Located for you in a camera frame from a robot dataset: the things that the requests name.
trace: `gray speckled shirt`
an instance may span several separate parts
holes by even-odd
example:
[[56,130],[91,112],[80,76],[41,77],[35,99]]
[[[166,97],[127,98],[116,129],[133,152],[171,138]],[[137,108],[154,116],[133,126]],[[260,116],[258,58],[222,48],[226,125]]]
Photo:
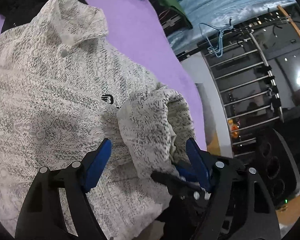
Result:
[[[177,135],[176,152],[184,157],[184,142],[194,136],[189,109],[181,95],[160,88],[149,71],[112,47],[106,35],[103,12],[78,0],[49,0],[29,24],[0,35],[0,221],[12,235],[39,168],[65,168],[97,149],[105,137],[112,141],[112,154],[87,197],[106,237],[137,236],[169,204],[167,188],[144,174],[174,171],[168,119]],[[159,98],[152,92],[157,90]],[[129,97],[137,91],[137,97]],[[105,94],[113,96],[113,105],[101,100]],[[137,107],[134,115],[143,120],[151,116],[156,132],[163,132],[143,136],[146,147],[140,149],[140,141],[132,145],[131,138],[122,137],[139,136],[149,124],[122,111],[144,99],[149,111]],[[163,116],[154,119],[158,111]],[[60,191],[68,231],[75,234]]]

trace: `silver screw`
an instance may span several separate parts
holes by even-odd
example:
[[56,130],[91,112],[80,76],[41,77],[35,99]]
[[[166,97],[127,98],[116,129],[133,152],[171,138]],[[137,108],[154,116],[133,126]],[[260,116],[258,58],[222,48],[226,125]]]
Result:
[[218,168],[223,168],[225,166],[225,164],[223,162],[216,162],[216,166]]
[[251,174],[256,174],[257,173],[257,170],[255,168],[249,168],[249,172]]
[[45,173],[47,170],[48,170],[47,167],[42,167],[42,168],[40,169],[40,173]]
[[78,168],[80,165],[81,165],[81,162],[75,161],[75,162],[72,163],[71,166],[74,167],[74,168]]
[[195,192],[193,193],[193,197],[194,197],[195,200],[198,200],[198,199],[200,198],[199,192],[195,191]]

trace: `purple surface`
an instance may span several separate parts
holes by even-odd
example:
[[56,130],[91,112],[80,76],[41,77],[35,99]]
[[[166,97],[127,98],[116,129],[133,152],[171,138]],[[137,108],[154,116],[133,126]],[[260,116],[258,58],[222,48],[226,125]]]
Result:
[[[190,107],[196,141],[206,150],[199,93],[177,60],[148,0],[86,0],[103,9],[109,29],[107,40],[120,52],[150,70],[157,79],[179,91]],[[0,16],[0,32],[3,25]]]

